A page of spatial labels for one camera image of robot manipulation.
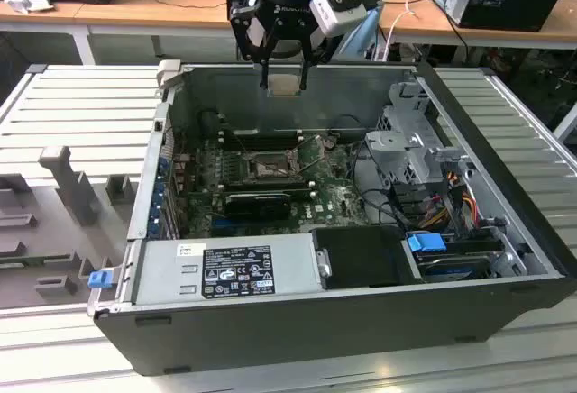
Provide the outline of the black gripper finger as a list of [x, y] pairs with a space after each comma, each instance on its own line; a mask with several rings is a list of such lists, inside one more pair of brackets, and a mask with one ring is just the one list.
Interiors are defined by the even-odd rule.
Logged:
[[[243, 60], [261, 65], [260, 87], [267, 89], [269, 85], [270, 57], [276, 47], [276, 24], [267, 29], [261, 22], [261, 17], [267, 14], [260, 3], [254, 6], [234, 6], [230, 12], [230, 24], [233, 29], [237, 47]], [[254, 44], [249, 30], [253, 22], [261, 27], [261, 40]]]
[[326, 64], [332, 58], [336, 41], [334, 38], [327, 38], [320, 28], [303, 31], [298, 38], [302, 52], [299, 89], [306, 90], [308, 71], [319, 64]]

